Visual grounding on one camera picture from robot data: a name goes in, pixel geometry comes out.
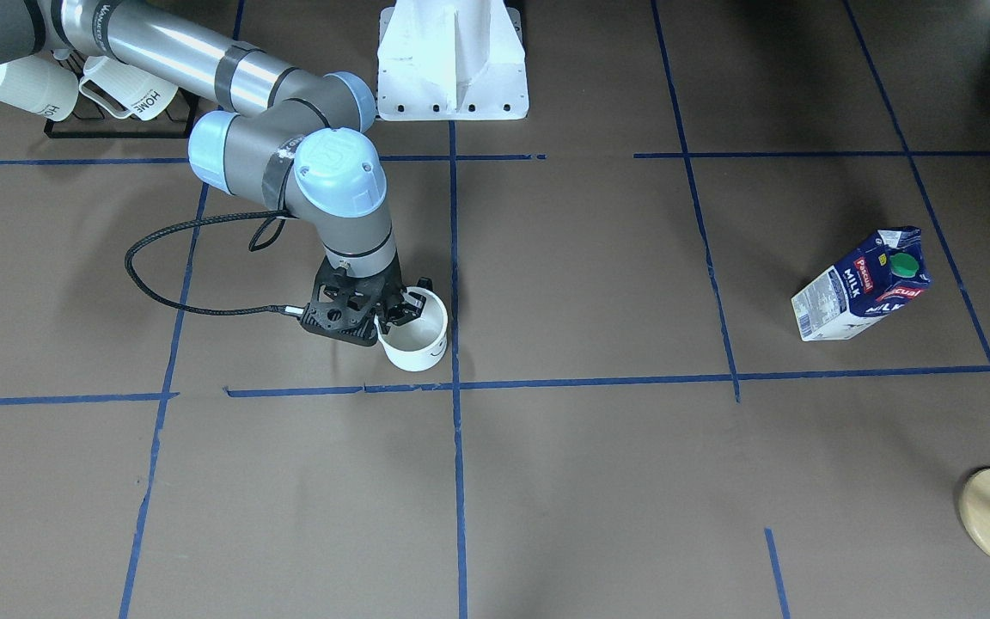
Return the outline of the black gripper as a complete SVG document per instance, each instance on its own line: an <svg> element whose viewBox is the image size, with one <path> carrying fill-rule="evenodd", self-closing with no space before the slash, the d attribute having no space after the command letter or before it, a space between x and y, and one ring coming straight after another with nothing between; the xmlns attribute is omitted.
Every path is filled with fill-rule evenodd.
<svg viewBox="0 0 990 619"><path fill-rule="evenodd" d="M415 286L422 291L406 291L398 262L362 278L322 262L315 274L313 298L299 322L308 333L372 347L378 341L377 330L389 334L390 329L423 316L427 295L435 293L435 286L427 277L418 278Z"/></svg>

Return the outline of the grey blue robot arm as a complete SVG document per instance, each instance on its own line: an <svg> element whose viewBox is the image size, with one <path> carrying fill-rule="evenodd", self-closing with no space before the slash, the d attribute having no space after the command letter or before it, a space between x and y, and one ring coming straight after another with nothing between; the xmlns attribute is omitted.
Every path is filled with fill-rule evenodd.
<svg viewBox="0 0 990 619"><path fill-rule="evenodd" d="M114 60L215 102L190 132L196 176L260 205L237 222L314 225L325 259L310 301L241 314L287 315L363 347L424 316L435 294L428 279L402 281L388 177L366 137L374 96L360 77L308 73L145 1L0 1L0 65L54 50Z"/></svg>

